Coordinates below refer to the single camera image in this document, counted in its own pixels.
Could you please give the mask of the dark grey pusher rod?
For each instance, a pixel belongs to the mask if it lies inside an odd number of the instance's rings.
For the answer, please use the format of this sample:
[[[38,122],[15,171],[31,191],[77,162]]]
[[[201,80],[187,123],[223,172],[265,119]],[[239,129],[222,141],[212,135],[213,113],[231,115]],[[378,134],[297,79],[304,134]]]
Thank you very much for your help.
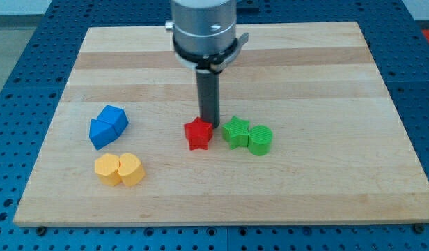
[[[196,85],[200,118],[217,128],[220,123],[219,76],[196,72]]]

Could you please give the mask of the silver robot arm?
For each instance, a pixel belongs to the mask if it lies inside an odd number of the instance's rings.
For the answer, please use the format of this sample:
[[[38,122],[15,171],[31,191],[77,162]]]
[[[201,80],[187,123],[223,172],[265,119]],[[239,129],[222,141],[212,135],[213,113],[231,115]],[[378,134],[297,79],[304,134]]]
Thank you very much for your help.
[[[219,75],[234,62],[249,34],[237,36],[234,0],[171,0],[172,33],[176,59],[196,75],[200,118],[217,128],[220,123]]]

